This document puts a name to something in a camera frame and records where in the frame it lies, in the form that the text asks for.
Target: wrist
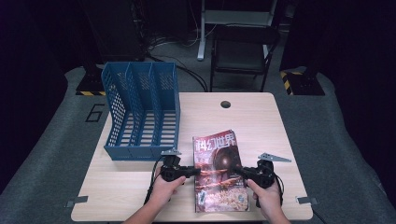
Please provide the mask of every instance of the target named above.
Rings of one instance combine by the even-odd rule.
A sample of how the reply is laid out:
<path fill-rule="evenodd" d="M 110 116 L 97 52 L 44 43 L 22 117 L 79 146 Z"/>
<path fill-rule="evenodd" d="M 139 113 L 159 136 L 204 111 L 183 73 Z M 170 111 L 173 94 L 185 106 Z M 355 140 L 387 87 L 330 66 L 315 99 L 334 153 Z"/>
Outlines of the wrist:
<path fill-rule="evenodd" d="M 268 216 L 268 221 L 271 224 L 286 224 L 290 223 L 283 213 L 282 209 L 274 211 L 270 216 Z"/>
<path fill-rule="evenodd" d="M 152 198 L 148 200 L 146 203 L 146 207 L 149 208 L 150 211 L 154 212 L 156 215 L 163 210 L 163 205 L 159 204 L 156 202 L 156 200 L 153 200 Z"/>

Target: black chair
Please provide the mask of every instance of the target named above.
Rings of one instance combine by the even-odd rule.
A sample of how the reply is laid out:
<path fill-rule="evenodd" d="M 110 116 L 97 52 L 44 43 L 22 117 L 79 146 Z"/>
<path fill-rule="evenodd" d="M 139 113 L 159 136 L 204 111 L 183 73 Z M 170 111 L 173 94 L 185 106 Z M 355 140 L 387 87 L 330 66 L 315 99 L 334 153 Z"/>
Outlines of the black chair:
<path fill-rule="evenodd" d="M 271 26 L 245 24 L 218 25 L 213 37 L 210 91 L 215 73 L 263 76 L 260 91 L 280 34 Z"/>

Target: finger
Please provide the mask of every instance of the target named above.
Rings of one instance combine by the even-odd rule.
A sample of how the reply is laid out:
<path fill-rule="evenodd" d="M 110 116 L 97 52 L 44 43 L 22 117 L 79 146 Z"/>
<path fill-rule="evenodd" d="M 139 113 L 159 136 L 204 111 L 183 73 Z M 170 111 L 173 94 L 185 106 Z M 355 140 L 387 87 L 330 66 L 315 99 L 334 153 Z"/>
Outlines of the finger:
<path fill-rule="evenodd" d="M 182 185 L 184 183 L 184 181 L 186 181 L 186 176 L 181 176 L 178 179 L 172 181 L 172 183 L 175 184 L 175 188 L 177 188 L 178 186 Z"/>
<path fill-rule="evenodd" d="M 248 179 L 247 180 L 247 185 L 255 192 L 257 193 L 257 191 L 259 189 L 261 189 L 260 186 L 258 186 L 252 179 Z"/>

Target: controller cable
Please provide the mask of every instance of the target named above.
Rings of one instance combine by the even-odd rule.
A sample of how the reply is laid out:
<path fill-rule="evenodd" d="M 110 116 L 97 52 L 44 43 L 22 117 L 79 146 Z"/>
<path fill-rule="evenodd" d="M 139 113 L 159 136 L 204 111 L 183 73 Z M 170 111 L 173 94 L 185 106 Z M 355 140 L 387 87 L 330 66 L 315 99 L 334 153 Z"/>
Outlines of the controller cable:
<path fill-rule="evenodd" d="M 274 173 L 274 175 L 275 175 L 275 180 L 276 180 L 276 183 L 277 183 L 277 187 L 279 188 L 280 205 L 282 205 L 282 203 L 283 203 L 283 192 L 285 190 L 285 186 L 283 185 L 283 181 L 279 177 L 279 175 L 276 175 L 275 173 Z"/>
<path fill-rule="evenodd" d="M 151 192 L 154 186 L 154 182 L 157 179 L 157 177 L 161 174 L 159 173 L 157 176 L 154 177 L 155 175 L 155 170 L 157 169 L 157 164 L 158 162 L 163 158 L 163 156 L 161 156 L 160 158 L 158 158 L 158 160 L 155 161 L 154 166 L 152 167 L 152 172 L 151 172 L 151 181 L 148 187 L 148 194 L 146 195 L 146 199 L 145 202 L 143 204 L 146 204 L 149 201 L 149 197 L 151 196 Z"/>
<path fill-rule="evenodd" d="M 320 214 L 318 214 L 317 211 L 315 211 L 314 209 L 312 209 L 312 211 L 314 212 L 315 215 L 317 215 L 317 217 L 320 219 L 320 221 L 323 222 L 323 224 L 327 224 L 327 222 L 323 219 L 323 217 L 320 216 Z"/>

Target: blue plastic file organizer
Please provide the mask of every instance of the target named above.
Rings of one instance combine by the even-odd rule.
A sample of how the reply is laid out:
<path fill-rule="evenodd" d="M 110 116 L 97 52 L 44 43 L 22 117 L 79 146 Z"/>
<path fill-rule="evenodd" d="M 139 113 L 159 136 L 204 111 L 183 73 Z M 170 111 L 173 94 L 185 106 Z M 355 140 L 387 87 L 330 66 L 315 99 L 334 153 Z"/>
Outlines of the blue plastic file organizer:
<path fill-rule="evenodd" d="M 174 63 L 107 63 L 102 72 L 113 161 L 156 161 L 177 148 L 180 102 Z"/>

